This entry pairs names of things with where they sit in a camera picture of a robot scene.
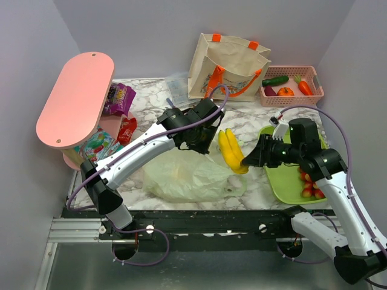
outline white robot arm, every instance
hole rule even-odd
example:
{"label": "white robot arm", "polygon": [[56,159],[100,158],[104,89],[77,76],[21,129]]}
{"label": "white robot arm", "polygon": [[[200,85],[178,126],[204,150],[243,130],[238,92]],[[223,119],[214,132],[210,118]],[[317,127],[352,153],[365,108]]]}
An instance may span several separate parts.
{"label": "white robot arm", "polygon": [[[350,284],[384,270],[387,266],[384,253],[387,238],[375,226],[352,182],[351,192],[348,190],[348,169],[339,153],[334,149],[321,149],[315,122],[299,118],[288,123],[278,113],[270,119],[270,123],[275,127],[273,135],[261,135],[256,148],[242,163],[259,167],[277,167],[282,162],[298,163],[329,200],[345,237],[307,212],[300,212],[291,218],[294,231],[329,255],[339,274]],[[288,129],[291,144],[283,142]]]}
{"label": "white robot arm", "polygon": [[86,190],[100,214],[106,215],[119,230],[132,222],[132,216],[117,188],[133,172],[159,154],[185,143],[189,150],[209,153],[208,148],[224,116],[225,102],[218,107],[211,99],[201,100],[194,108],[167,109],[141,137],[117,153],[98,161],[81,164]]}

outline purple snack bag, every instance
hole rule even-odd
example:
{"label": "purple snack bag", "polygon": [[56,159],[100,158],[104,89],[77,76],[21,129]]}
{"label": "purple snack bag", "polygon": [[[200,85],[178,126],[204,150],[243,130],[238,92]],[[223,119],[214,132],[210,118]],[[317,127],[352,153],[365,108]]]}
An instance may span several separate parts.
{"label": "purple snack bag", "polygon": [[113,83],[110,86],[103,113],[127,116],[135,94],[135,91],[130,86],[125,86],[123,83]]}

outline banana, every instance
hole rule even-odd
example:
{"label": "banana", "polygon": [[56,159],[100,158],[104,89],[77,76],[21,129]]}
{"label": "banana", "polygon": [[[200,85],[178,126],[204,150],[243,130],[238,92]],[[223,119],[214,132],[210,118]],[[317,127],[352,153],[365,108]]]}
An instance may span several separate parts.
{"label": "banana", "polygon": [[231,144],[229,143],[229,139],[224,131],[219,131],[218,145],[220,147],[220,151],[222,153],[223,159],[225,160],[226,164],[231,168],[232,171],[234,171],[236,174],[245,174],[249,171],[249,168],[247,166],[241,165],[242,159],[237,158],[236,155],[234,154],[234,151],[232,148],[235,147],[235,144],[233,144],[233,147],[231,147]]}
{"label": "banana", "polygon": [[238,141],[236,140],[234,133],[230,129],[226,129],[226,137],[229,141],[231,151],[234,153],[234,155],[239,161],[242,161],[244,159],[244,155],[241,151],[240,146],[238,145]]}

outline plastic basket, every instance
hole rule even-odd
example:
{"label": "plastic basket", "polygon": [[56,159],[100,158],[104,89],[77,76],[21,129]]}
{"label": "plastic basket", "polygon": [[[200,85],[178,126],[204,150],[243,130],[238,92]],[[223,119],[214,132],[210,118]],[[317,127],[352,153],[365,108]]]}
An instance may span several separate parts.
{"label": "plastic basket", "polygon": [[[295,75],[301,76],[305,80],[313,95],[304,95],[298,89],[298,84],[293,80]],[[263,107],[283,107],[294,105],[315,105],[323,96],[324,91],[317,77],[316,70],[312,66],[270,66],[265,74],[265,79],[272,77],[288,76],[289,81],[281,86],[274,86],[275,92],[283,87],[293,90],[294,97],[268,97],[265,95],[264,88],[259,88],[261,104]]]}

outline green tray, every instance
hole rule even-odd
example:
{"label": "green tray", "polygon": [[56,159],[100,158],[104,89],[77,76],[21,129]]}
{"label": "green tray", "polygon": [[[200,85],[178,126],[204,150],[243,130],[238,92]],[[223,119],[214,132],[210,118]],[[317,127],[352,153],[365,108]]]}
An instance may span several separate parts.
{"label": "green tray", "polygon": [[[261,131],[259,131],[258,137],[261,134],[272,135],[273,132],[273,126],[263,127]],[[326,149],[327,145],[320,133],[319,136],[321,147]],[[290,143],[289,130],[285,134],[284,142]],[[301,192],[304,189],[304,182],[299,177],[300,173],[298,172],[297,166],[289,167],[281,165],[278,168],[267,168],[265,166],[265,170],[274,195],[286,204],[315,204],[327,200],[326,198],[316,199],[314,196],[311,196],[310,198],[302,197]]]}

